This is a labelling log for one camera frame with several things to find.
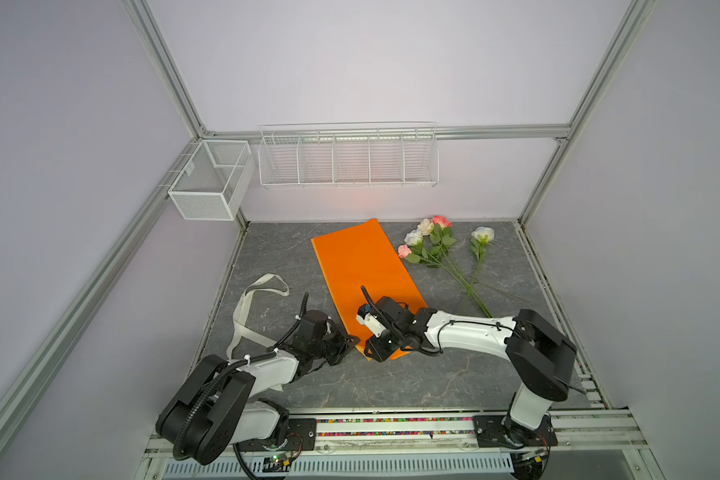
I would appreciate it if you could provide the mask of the orange yellow wrapping paper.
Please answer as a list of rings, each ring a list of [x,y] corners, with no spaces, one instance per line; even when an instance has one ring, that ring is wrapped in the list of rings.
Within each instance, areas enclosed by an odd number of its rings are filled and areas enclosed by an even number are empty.
[[[359,338],[358,351],[372,336],[356,320],[358,309],[367,302],[362,287],[375,303],[386,296],[407,304],[413,314],[426,306],[378,220],[315,237],[312,246],[345,330]]]

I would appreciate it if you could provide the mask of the small pink fake rose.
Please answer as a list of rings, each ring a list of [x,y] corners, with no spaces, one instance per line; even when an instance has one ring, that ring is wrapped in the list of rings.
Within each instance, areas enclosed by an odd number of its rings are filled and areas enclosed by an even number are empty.
[[[447,253],[448,251],[440,244],[434,246],[427,246],[424,243],[416,245],[403,244],[397,249],[398,257],[403,261],[429,269],[442,270],[458,281],[459,274],[448,263]]]

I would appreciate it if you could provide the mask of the white fake rose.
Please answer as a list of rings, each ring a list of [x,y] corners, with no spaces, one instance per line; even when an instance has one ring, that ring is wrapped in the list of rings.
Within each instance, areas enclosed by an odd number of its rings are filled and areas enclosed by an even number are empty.
[[[416,245],[419,243],[424,243],[427,246],[432,246],[429,241],[429,238],[428,238],[428,235],[432,232],[432,230],[433,230],[433,224],[432,224],[432,229],[429,232],[426,232],[426,231],[422,232],[421,230],[416,228],[406,234],[406,236],[403,240],[403,244]]]
[[[474,301],[486,318],[491,318],[492,314],[477,292],[475,285],[478,283],[479,272],[487,257],[488,247],[494,238],[495,232],[490,227],[480,226],[473,230],[470,234],[470,251],[475,257],[475,267],[469,275],[463,274],[460,271],[457,272],[457,282],[462,287],[466,296]]]

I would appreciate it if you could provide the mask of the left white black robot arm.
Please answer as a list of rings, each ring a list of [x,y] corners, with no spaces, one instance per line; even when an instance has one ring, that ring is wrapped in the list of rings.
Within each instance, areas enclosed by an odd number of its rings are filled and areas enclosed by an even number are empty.
[[[208,465],[231,445],[288,444],[289,411],[259,395],[341,363],[359,343],[326,313],[309,310],[308,298],[295,323],[264,353],[233,360],[211,354],[191,371],[155,426],[175,460]]]

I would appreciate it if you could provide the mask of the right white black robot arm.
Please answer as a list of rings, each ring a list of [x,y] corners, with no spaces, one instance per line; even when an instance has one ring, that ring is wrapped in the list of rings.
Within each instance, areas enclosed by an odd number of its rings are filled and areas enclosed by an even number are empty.
[[[513,317],[477,318],[432,308],[413,313],[408,306],[383,297],[358,308],[356,320],[368,328],[364,355],[384,362],[398,352],[439,356],[446,349],[488,354],[511,363],[521,384],[503,416],[475,422],[478,443],[519,450],[550,447],[549,409],[568,399],[577,347],[534,310]]]

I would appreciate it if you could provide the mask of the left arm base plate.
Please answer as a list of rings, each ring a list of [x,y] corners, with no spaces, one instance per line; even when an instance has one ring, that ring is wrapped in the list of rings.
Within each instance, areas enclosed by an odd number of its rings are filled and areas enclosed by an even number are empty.
[[[238,444],[238,449],[241,452],[313,451],[316,440],[316,418],[290,418],[269,438],[245,440]]]

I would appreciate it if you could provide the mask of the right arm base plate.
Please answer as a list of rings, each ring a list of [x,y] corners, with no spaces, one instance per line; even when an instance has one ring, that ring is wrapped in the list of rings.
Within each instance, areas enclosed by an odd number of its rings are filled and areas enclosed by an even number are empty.
[[[519,450],[526,447],[553,447],[558,445],[551,415],[545,414],[540,425],[529,429],[514,422],[508,415],[476,415],[473,426],[481,448]]]

